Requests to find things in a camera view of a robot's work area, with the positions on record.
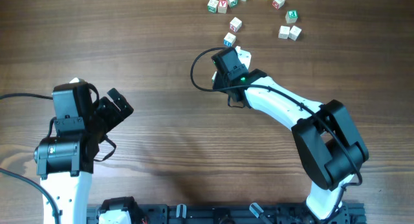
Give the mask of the green sided wooden block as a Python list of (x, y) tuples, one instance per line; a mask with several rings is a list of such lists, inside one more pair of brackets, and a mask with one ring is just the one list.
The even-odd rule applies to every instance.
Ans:
[(212, 76), (212, 84), (214, 84), (216, 76), (217, 76), (217, 71), (215, 71)]

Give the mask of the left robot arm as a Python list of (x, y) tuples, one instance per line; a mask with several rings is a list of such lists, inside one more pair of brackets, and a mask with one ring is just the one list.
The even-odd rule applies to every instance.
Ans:
[(93, 84), (74, 79), (52, 92), (56, 116), (34, 151), (40, 177), (45, 223), (86, 223), (87, 204), (99, 145), (107, 134), (133, 113), (115, 88), (107, 96), (91, 98)]

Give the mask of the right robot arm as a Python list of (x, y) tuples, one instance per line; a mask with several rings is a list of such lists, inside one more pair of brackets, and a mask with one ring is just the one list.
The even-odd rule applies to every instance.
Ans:
[(291, 131), (312, 181), (306, 207), (319, 221), (333, 220), (346, 188), (361, 185), (360, 168), (369, 158), (345, 106), (337, 100), (326, 104), (307, 100), (278, 85), (267, 73), (249, 71), (233, 47), (221, 49), (212, 61), (217, 68), (213, 90), (268, 114)]

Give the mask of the blue sided wooden block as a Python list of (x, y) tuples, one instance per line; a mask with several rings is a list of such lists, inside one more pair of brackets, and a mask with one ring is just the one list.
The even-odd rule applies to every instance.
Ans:
[(226, 36), (224, 37), (224, 39), (223, 39), (223, 44), (226, 47), (232, 47), (234, 45), (235, 41), (236, 41), (236, 36), (233, 35), (232, 33), (228, 32), (226, 34)]

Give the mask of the red sided tilted block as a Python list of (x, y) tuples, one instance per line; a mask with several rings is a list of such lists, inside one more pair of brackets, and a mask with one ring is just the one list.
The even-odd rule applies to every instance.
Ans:
[(233, 32), (237, 32), (241, 28), (242, 24), (243, 22), (239, 18), (234, 17), (229, 26)]

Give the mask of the green letter wooden block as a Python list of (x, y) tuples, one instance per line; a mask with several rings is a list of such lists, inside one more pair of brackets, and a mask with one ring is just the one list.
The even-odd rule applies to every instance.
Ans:
[(209, 0), (208, 5), (207, 5), (208, 11), (212, 13), (216, 13), (218, 4), (219, 4), (218, 0)]

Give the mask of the red V wooden block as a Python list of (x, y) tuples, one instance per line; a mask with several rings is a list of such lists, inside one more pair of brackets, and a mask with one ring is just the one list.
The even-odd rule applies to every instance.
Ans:
[(217, 12), (220, 14), (225, 14), (227, 12), (228, 3), (226, 0), (219, 0)]

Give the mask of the plain tilted wooden block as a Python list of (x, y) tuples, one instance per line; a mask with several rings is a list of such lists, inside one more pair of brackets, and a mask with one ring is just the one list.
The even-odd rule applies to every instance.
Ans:
[(296, 41), (301, 33), (301, 29), (297, 26), (293, 26), (289, 32), (289, 38)]

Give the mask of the green E wooden block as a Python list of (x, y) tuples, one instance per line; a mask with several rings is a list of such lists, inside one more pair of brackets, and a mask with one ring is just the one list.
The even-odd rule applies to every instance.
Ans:
[(288, 10), (285, 16), (287, 24), (295, 23), (298, 20), (298, 12), (296, 10)]

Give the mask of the red sided wooden block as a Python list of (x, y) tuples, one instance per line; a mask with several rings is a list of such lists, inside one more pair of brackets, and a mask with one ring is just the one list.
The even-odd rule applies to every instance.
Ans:
[(285, 0), (272, 0), (272, 6), (275, 9), (280, 9), (285, 4)]

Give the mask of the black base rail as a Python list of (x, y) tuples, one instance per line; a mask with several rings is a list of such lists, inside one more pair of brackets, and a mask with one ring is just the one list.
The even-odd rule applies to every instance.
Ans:
[(87, 223), (320, 223), (305, 203), (249, 206), (139, 205), (133, 197), (87, 208)]

